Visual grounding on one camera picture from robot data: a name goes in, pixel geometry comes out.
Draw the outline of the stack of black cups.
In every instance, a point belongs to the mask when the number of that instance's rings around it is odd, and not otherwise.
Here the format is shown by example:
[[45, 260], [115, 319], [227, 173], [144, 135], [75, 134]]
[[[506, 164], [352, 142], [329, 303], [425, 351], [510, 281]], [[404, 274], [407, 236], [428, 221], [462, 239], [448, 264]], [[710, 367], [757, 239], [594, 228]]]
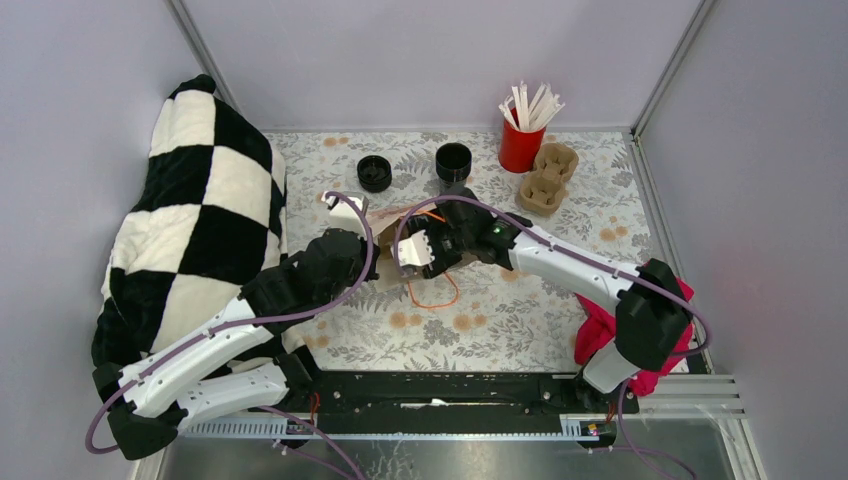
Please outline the stack of black cups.
[[435, 169], [440, 190], [446, 192], [451, 188], [464, 186], [471, 166], [472, 153], [466, 145], [452, 142], [440, 146], [435, 153]]

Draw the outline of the tan paper bag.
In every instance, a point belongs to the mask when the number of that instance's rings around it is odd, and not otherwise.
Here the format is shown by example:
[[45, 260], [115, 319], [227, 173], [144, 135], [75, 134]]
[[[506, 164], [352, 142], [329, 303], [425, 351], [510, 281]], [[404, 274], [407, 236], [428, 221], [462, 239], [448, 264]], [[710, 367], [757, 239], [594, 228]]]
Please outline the tan paper bag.
[[417, 308], [435, 310], [451, 307], [460, 300], [461, 291], [450, 273], [472, 264], [475, 259], [470, 254], [463, 254], [457, 263], [449, 266], [445, 272], [434, 277], [434, 279], [440, 278], [447, 281], [453, 287], [454, 293], [449, 301], [446, 301], [447, 297], [442, 295], [440, 297], [442, 303], [433, 303], [433, 296], [429, 297], [431, 300], [430, 303], [421, 303], [415, 295], [414, 286], [427, 281], [427, 278], [423, 276], [423, 266], [407, 266], [406, 273], [402, 276], [396, 269], [392, 250], [394, 236], [398, 231], [400, 220], [410, 209], [411, 205], [404, 205], [376, 210], [366, 215], [366, 219], [374, 234], [374, 240], [380, 247], [380, 254], [376, 259], [376, 273], [380, 276], [376, 280], [376, 290], [378, 292], [385, 292], [399, 286], [405, 286], [412, 304]]

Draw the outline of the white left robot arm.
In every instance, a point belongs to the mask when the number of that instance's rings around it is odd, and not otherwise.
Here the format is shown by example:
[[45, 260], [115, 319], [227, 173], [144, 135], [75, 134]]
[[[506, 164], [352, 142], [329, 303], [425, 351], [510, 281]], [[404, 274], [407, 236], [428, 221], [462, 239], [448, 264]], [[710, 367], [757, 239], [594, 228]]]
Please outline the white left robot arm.
[[129, 362], [101, 362], [93, 379], [115, 450], [139, 460], [163, 450], [188, 427], [254, 407], [296, 411], [307, 380], [271, 360], [243, 373], [213, 374], [291, 326], [323, 314], [376, 278], [371, 232], [330, 228], [281, 265], [259, 273], [222, 310], [163, 350]]

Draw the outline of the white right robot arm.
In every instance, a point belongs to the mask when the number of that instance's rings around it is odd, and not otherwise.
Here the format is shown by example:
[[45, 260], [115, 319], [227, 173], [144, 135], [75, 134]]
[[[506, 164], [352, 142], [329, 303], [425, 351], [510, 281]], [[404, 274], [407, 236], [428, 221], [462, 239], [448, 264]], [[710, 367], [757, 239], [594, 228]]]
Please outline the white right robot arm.
[[417, 268], [431, 278], [470, 256], [559, 285], [611, 314], [613, 338], [590, 355], [573, 386], [583, 410], [601, 410], [625, 380], [661, 373], [684, 355], [677, 345], [695, 312], [669, 265], [657, 259], [618, 262], [578, 248], [482, 203], [467, 188], [412, 207], [400, 219], [391, 248], [401, 273]]

